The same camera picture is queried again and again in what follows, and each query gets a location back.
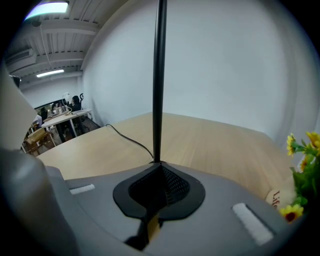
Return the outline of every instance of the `air conditioner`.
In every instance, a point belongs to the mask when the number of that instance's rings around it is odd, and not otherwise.
[[[23,67],[35,64],[36,61],[37,56],[34,50],[30,48],[11,55],[5,60],[5,63],[9,73],[12,74]]]

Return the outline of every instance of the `white wall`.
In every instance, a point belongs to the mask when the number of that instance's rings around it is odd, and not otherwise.
[[[156,1],[122,12],[83,70],[101,125],[152,111]],[[163,111],[261,131],[279,146],[314,128],[319,69],[298,30],[274,4],[169,0]]]
[[[314,131],[316,133],[320,134],[320,110],[319,110],[319,113],[318,113],[318,117],[316,119],[316,124],[315,124]]]
[[[33,108],[41,105],[61,100],[64,93],[69,92],[70,96],[79,95],[78,78],[68,77],[55,79],[50,82],[44,82],[33,85],[26,89],[21,89],[22,94]]]

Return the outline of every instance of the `fluorescent light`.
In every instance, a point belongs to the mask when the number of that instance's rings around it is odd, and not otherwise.
[[[42,74],[37,74],[36,77],[37,78],[42,78],[42,77],[45,77],[45,76],[58,74],[58,73],[63,73],[63,72],[65,72],[63,69],[59,69],[59,70],[50,71],[50,72],[46,72],[46,73],[42,73]]]
[[[38,15],[65,13],[67,11],[67,7],[68,7],[67,2],[42,3],[34,7],[24,20],[34,16],[38,16]]]

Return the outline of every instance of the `gray panel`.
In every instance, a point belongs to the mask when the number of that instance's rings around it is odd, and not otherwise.
[[[52,254],[75,255],[77,241],[55,199],[44,164],[29,154],[0,148],[0,172],[1,193],[28,233]]]
[[[66,186],[66,182],[63,180],[60,171],[54,167],[47,166],[46,168],[54,190],[55,199],[75,236],[78,255],[145,255],[105,232],[82,210]]]
[[[153,255],[238,255],[256,248],[256,244],[232,211],[245,203],[272,230],[287,226],[269,204],[226,178],[170,164],[198,179],[205,188],[205,199],[189,217],[165,221],[159,234],[144,250]]]
[[[102,176],[66,180],[70,189],[93,184],[95,189],[75,194],[73,197],[82,209],[104,230],[121,241],[136,236],[141,221],[125,216],[114,201],[113,190],[123,180],[136,175],[152,164]]]

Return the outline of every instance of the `light wood tabletop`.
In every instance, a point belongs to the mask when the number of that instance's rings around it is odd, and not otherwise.
[[[90,111],[91,111],[91,109],[83,109],[83,110],[73,111],[70,114],[65,113],[62,115],[58,115],[58,116],[55,116],[55,117],[51,118],[50,120],[44,122],[41,127],[46,128],[46,127],[50,127],[50,126],[55,126],[57,124],[65,122],[65,121],[86,115]]]
[[[153,152],[152,114],[114,124]],[[38,156],[64,179],[111,174],[152,161],[139,145],[102,127]],[[205,119],[163,114],[161,160],[231,179],[260,198],[290,175],[291,158],[264,133]]]

